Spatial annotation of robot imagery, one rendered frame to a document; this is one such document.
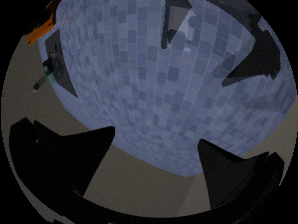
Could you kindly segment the green glass bottle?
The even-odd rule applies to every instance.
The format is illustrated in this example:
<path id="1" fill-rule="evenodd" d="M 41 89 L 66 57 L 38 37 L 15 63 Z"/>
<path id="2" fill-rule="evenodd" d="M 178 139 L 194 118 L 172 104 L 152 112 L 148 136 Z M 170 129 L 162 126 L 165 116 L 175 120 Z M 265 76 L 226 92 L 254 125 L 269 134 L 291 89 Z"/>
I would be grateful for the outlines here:
<path id="1" fill-rule="evenodd" d="M 56 80 L 59 80 L 59 77 L 63 76 L 64 73 L 64 67 L 61 64 L 60 57 L 53 57 L 49 63 L 45 64 L 44 76 L 41 76 L 41 79 L 33 85 L 33 92 L 39 91 L 45 81 L 51 81 L 52 84 L 56 83 Z"/>

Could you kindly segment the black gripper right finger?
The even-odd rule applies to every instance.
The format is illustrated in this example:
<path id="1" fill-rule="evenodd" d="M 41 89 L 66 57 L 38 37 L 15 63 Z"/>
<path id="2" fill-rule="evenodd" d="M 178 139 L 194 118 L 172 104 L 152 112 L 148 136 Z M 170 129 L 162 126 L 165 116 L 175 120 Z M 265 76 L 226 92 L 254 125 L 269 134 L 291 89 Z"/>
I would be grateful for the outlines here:
<path id="1" fill-rule="evenodd" d="M 269 156 L 267 151 L 245 160 L 205 139 L 198 141 L 197 148 L 212 209 L 226 204 L 226 198 L 239 188 L 254 168 L 265 163 Z"/>

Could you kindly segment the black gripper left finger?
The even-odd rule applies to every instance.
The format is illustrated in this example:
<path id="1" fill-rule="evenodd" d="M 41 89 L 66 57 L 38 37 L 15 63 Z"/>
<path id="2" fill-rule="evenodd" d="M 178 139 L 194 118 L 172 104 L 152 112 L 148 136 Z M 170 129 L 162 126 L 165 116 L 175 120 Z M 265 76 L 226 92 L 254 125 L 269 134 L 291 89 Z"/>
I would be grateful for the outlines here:
<path id="1" fill-rule="evenodd" d="M 37 140 L 56 157 L 61 171 L 73 186 L 73 192 L 84 197 L 94 172 L 112 145 L 110 143 L 114 139 L 113 125 L 77 135 L 74 133 L 72 136 L 57 135 L 37 120 L 33 121 L 33 125 L 39 136 Z"/>

